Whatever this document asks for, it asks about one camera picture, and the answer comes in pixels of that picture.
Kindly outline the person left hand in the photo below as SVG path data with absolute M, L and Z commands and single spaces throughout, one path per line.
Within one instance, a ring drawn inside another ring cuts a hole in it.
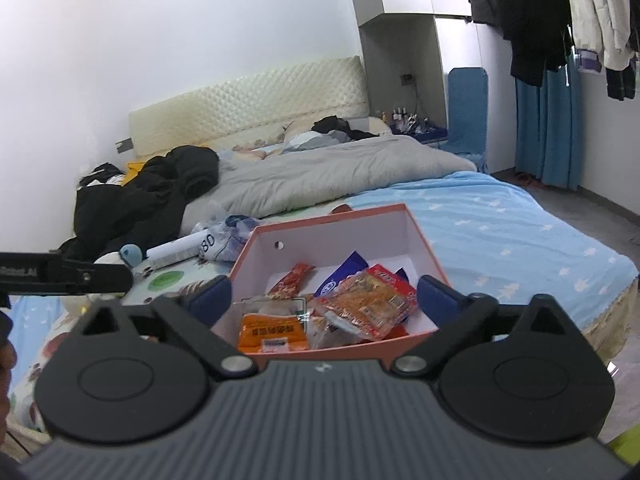
M 3 443 L 6 440 L 6 428 L 8 428 L 6 419 L 11 407 L 9 390 L 12 370 L 16 363 L 16 353 L 13 344 L 9 341 L 13 323 L 3 312 L 0 313 L 0 318 L 0 443 Z

